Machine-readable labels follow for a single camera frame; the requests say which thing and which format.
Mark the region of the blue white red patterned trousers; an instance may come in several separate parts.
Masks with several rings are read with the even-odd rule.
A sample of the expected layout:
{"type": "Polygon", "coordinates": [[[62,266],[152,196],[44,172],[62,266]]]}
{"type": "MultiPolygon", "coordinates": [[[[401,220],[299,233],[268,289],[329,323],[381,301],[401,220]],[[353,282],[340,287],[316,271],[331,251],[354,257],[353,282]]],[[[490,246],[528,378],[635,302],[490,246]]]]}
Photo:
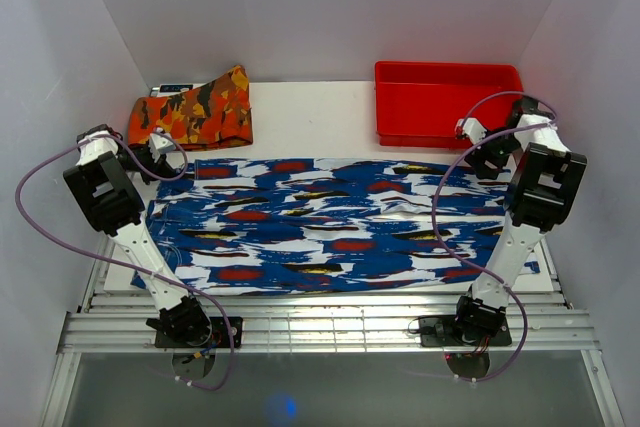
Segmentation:
{"type": "Polygon", "coordinates": [[[171,271],[215,296],[347,293],[473,281],[510,176],[401,160],[198,159],[146,197],[171,271]]]}

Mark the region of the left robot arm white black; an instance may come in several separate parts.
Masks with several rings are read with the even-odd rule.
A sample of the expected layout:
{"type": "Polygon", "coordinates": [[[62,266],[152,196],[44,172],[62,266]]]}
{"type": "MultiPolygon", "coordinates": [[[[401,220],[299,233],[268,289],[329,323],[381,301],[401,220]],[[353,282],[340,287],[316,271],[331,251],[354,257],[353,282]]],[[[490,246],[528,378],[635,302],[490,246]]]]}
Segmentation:
{"type": "Polygon", "coordinates": [[[145,269],[140,277],[158,311],[147,325],[179,344],[202,346],[211,337],[212,323],[152,240],[144,202],[130,179],[132,172],[140,173],[145,184],[177,176],[166,160],[175,146],[159,131],[131,152],[119,144],[120,139],[105,124],[80,134],[79,160],[63,173],[64,180],[91,227],[105,233],[131,263],[145,269]]]}

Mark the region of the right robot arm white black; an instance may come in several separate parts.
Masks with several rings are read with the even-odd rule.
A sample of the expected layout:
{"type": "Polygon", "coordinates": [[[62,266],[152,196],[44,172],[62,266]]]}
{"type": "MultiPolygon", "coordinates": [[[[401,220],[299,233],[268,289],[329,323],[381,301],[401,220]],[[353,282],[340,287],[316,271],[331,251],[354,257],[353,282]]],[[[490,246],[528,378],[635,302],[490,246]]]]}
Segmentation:
{"type": "Polygon", "coordinates": [[[486,345],[506,333],[507,289],[536,245],[569,216],[588,161],[561,141],[552,109],[524,94],[513,102],[505,126],[488,130],[467,114],[456,134],[470,140],[464,161],[481,180],[495,180],[511,156],[518,158],[503,201],[502,232],[451,320],[458,341],[486,345]]]}

